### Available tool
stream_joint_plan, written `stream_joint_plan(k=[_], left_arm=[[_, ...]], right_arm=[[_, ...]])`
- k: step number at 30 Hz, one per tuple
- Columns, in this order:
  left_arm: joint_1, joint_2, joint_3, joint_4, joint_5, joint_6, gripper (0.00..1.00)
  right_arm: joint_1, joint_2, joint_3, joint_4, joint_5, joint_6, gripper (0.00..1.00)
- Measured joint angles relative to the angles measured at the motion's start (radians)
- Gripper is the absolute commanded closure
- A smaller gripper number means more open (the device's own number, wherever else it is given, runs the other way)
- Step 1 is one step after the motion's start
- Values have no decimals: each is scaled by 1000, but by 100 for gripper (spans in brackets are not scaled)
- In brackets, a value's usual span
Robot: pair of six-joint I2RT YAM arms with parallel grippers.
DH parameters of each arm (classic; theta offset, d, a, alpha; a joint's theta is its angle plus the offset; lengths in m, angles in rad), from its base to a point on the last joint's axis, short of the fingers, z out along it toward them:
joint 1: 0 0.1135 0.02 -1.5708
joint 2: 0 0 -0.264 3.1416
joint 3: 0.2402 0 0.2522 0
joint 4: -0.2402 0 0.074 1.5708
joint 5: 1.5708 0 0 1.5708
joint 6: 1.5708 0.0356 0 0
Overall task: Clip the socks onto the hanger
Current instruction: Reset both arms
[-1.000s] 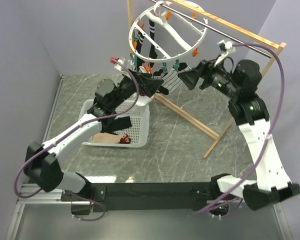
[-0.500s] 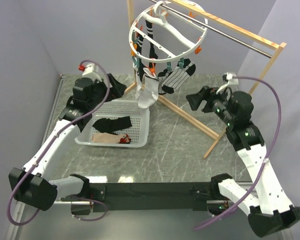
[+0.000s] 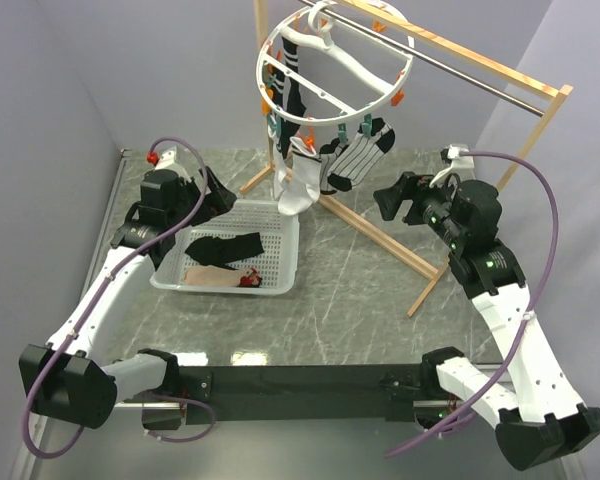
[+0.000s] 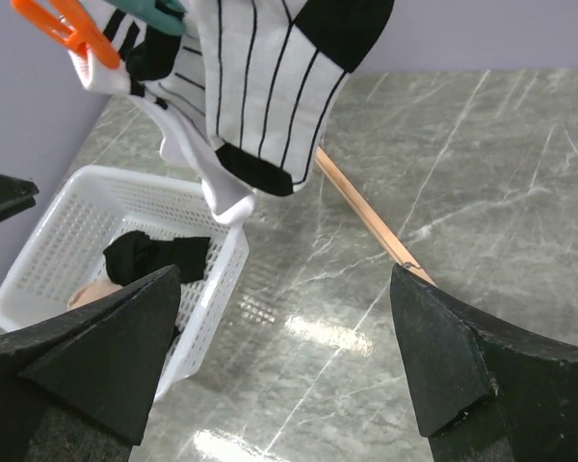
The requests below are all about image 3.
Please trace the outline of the white black striped sock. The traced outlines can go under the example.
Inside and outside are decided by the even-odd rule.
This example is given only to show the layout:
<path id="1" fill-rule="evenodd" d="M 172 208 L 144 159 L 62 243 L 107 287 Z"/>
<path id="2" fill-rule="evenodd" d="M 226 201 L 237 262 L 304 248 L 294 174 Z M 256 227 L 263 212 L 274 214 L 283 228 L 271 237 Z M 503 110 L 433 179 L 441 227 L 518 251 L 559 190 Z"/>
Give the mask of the white black striped sock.
<path id="1" fill-rule="evenodd" d="M 319 157 L 320 193 L 333 195 L 337 191 L 350 191 L 352 189 L 350 169 L 353 160 L 351 144 L 335 138 L 319 149 Z"/>

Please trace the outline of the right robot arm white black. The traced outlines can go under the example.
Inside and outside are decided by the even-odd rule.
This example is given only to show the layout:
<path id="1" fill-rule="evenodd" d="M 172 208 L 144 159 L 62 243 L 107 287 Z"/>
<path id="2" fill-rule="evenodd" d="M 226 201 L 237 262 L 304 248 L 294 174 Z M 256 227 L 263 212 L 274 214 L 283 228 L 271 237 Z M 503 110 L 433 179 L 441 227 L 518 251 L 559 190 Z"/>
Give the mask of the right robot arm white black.
<path id="1" fill-rule="evenodd" d="M 489 386 L 487 376 L 453 348 L 425 354 L 419 374 L 424 395 L 474 398 L 472 410 L 495 431 L 501 453 L 524 471 L 576 453 L 600 434 L 600 408 L 589 407 L 560 367 L 530 306 L 531 294 L 513 252 L 497 237 L 502 206 L 497 189 L 480 180 L 432 183 L 405 172 L 373 198 L 385 221 L 402 203 L 403 221 L 426 225 L 448 246 L 456 281 L 485 321 L 507 365 L 513 388 Z"/>

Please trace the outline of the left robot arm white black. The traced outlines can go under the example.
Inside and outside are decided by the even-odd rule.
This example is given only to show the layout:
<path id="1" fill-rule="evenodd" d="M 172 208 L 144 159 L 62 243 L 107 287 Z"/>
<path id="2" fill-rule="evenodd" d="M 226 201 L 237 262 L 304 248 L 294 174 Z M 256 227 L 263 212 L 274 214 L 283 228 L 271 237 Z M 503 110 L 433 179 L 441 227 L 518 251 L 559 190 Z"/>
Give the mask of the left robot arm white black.
<path id="1" fill-rule="evenodd" d="M 19 358 L 31 412 L 97 429 L 118 402 L 145 391 L 159 402 L 177 395 L 180 368 L 172 353 L 145 348 L 119 366 L 105 366 L 102 358 L 106 340 L 175 246 L 177 232 L 232 209 L 235 194 L 210 167 L 200 174 L 205 188 L 184 170 L 145 174 L 95 282 L 47 343 L 27 346 Z"/>

